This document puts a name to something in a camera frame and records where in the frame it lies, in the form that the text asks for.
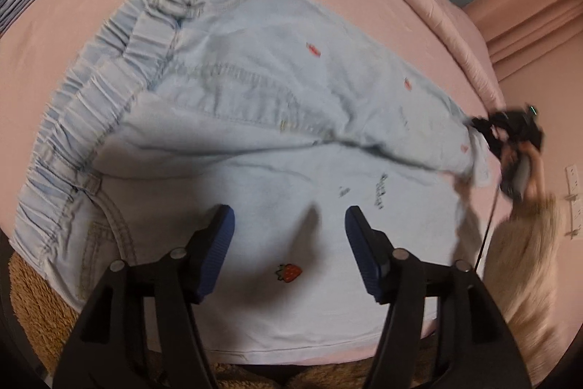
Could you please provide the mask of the right hand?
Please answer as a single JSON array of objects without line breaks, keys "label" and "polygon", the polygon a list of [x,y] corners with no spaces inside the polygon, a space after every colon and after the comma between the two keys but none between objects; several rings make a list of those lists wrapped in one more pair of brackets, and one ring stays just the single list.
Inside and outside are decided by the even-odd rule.
[{"label": "right hand", "polygon": [[540,151],[530,142],[521,142],[519,150],[529,158],[531,172],[525,191],[526,201],[544,201],[547,198],[544,179],[544,161]]}]

